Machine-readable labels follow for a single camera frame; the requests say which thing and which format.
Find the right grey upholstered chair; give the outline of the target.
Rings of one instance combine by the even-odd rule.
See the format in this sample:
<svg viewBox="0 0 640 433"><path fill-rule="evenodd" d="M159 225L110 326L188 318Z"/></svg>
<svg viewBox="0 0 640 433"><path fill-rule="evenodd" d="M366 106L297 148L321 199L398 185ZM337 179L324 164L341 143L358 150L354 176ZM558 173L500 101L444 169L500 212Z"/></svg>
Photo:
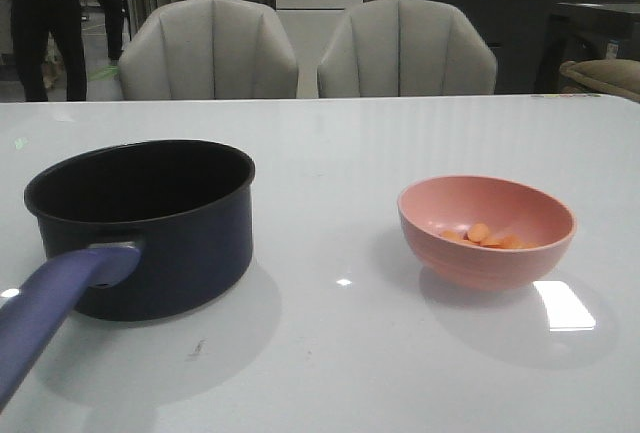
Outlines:
<svg viewBox="0 0 640 433"><path fill-rule="evenodd" d="M316 77L321 98L492 95L497 70L457 7L374 0L342 13Z"/></svg>

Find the person in white shirt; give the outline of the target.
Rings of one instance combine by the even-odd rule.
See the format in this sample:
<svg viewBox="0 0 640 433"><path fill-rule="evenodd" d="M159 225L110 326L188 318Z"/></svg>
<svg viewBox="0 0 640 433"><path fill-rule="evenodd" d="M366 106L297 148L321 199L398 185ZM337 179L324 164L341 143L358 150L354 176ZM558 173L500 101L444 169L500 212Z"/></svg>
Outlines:
<svg viewBox="0 0 640 433"><path fill-rule="evenodd" d="M66 71L66 99L87 98L80 0L12 0L10 14L13 54L28 102L46 102L42 65L53 39Z"/></svg>

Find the black appliance box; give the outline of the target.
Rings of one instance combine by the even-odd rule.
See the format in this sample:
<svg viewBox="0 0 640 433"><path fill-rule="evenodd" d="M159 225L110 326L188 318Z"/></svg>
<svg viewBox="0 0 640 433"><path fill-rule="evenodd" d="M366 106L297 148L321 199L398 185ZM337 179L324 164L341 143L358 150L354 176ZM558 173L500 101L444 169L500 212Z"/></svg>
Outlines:
<svg viewBox="0 0 640 433"><path fill-rule="evenodd" d="M637 3L559 3L549 14L534 91L555 93L566 61L639 58Z"/></svg>

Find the dark blue saucepan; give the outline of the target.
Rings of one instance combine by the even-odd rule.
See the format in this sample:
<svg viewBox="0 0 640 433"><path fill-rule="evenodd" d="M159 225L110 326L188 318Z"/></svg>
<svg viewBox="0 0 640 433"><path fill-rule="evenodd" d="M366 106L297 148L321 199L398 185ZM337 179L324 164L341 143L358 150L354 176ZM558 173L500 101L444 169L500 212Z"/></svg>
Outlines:
<svg viewBox="0 0 640 433"><path fill-rule="evenodd" d="M253 255L253 160L203 140L112 146L57 163L24 191L45 262L1 309L1 399L11 400L71 311L142 321L231 288Z"/></svg>

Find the orange ham slices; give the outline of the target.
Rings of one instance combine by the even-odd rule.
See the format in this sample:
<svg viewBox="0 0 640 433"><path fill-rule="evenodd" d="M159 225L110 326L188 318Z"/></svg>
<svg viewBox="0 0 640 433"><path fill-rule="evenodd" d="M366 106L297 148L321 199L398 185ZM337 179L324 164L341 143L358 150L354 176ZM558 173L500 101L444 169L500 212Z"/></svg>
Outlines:
<svg viewBox="0 0 640 433"><path fill-rule="evenodd" d="M538 246L516 234L496 235L485 223L472 224L465 231L442 230L439 236L449 241L488 249L532 249Z"/></svg>

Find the pink plastic bowl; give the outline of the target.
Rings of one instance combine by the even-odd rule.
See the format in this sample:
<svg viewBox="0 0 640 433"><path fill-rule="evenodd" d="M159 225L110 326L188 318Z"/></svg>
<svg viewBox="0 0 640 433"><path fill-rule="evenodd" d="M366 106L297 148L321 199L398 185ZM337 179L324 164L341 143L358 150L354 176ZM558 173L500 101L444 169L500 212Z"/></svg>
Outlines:
<svg viewBox="0 0 640 433"><path fill-rule="evenodd" d="M560 261L577 229L549 194L500 178L450 175L421 180L399 196L414 255L451 283L484 291L528 285Z"/></svg>

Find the grey upholstered chair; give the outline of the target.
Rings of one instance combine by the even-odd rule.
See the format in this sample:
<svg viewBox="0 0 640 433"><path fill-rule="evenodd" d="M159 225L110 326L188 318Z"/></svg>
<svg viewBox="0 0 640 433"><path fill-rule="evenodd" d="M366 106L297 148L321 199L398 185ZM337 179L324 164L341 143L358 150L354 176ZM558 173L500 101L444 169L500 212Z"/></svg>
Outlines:
<svg viewBox="0 0 640 433"><path fill-rule="evenodd" d="M321 98L492 95L497 70L457 7L374 0L342 13L316 77Z"/></svg>
<svg viewBox="0 0 640 433"><path fill-rule="evenodd" d="M277 13L244 0L156 9L119 63L124 99L293 99L299 68Z"/></svg>

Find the left grey upholstered chair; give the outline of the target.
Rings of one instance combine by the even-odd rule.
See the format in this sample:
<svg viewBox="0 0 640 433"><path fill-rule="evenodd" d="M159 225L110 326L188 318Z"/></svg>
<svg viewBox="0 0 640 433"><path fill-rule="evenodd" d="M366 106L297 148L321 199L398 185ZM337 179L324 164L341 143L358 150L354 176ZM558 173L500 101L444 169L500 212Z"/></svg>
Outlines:
<svg viewBox="0 0 640 433"><path fill-rule="evenodd" d="M244 0L156 9L119 63L124 99L293 99L299 68L277 13Z"/></svg>

